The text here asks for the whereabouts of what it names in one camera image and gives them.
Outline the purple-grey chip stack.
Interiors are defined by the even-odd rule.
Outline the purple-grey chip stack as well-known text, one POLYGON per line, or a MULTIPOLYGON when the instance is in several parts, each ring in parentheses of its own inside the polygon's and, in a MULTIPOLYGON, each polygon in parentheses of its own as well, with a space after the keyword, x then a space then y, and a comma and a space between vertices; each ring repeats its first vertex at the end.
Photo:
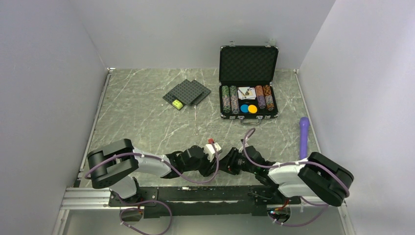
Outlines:
POLYGON ((238 99, 231 99, 231 110, 239 109, 238 99))

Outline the grey chip stack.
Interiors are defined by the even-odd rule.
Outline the grey chip stack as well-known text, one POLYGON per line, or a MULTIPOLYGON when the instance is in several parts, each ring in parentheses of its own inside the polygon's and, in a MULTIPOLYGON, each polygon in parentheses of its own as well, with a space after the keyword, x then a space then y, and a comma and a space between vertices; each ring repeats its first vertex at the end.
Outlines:
POLYGON ((222 104, 223 104, 223 110, 224 109, 230 109, 231 110, 230 97, 222 97, 222 104))

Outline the purple chip stack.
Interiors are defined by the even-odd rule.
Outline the purple chip stack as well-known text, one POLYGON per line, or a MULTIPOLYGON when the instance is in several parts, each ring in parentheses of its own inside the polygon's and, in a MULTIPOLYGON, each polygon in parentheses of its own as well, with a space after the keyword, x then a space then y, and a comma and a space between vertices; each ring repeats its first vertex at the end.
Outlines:
POLYGON ((259 107, 259 109, 265 109, 265 108, 266 108, 266 100, 265 100, 265 96, 263 96, 263 95, 258 95, 258 96, 257 96, 257 102, 258 102, 258 107, 259 107))

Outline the small chip stack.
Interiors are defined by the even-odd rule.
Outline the small chip stack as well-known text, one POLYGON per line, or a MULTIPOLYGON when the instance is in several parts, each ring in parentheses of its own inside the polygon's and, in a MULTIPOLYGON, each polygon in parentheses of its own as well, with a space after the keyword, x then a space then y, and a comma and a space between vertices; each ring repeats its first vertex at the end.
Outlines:
POLYGON ((267 106, 273 106, 274 105, 273 97, 271 95, 265 96, 265 100, 266 100, 266 105, 267 106))

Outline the dark green chip stack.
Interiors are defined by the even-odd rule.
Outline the dark green chip stack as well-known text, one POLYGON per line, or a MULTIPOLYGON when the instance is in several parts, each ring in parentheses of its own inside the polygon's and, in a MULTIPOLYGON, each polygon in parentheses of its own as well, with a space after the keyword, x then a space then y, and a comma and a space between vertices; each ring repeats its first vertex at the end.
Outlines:
POLYGON ((237 87, 229 86, 229 92, 231 99, 238 99, 237 87))

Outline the red chip stack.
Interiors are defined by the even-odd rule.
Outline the red chip stack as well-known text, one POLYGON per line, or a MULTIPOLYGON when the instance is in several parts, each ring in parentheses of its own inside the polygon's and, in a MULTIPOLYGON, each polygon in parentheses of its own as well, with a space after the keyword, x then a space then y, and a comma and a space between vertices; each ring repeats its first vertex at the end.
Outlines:
POLYGON ((256 93, 256 96, 264 96, 264 91, 263 91, 262 86, 260 85, 255 86, 255 93, 256 93))

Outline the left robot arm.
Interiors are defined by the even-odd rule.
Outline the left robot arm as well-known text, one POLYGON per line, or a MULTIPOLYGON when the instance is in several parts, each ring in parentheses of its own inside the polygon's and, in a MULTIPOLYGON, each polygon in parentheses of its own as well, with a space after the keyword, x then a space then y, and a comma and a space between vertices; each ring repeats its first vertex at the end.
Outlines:
POLYGON ((122 139, 87 154, 89 171, 85 179, 95 189, 109 188, 129 206, 140 201, 141 192, 133 172, 146 173, 164 179, 182 177, 185 172, 197 171, 211 182, 219 171, 222 147, 213 139, 204 147, 194 145, 184 151, 156 155, 135 148, 130 139, 122 139))

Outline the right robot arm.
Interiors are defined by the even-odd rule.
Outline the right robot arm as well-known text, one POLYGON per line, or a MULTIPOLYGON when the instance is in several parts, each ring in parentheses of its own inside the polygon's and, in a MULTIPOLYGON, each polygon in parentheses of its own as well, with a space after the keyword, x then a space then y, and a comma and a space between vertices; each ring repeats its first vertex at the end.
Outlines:
POLYGON ((278 204, 302 196, 338 207, 349 196, 354 181, 350 171, 319 152, 296 162, 277 163, 265 160, 253 146, 232 148, 219 168, 232 175, 252 173, 261 184, 272 187, 270 198, 278 204))

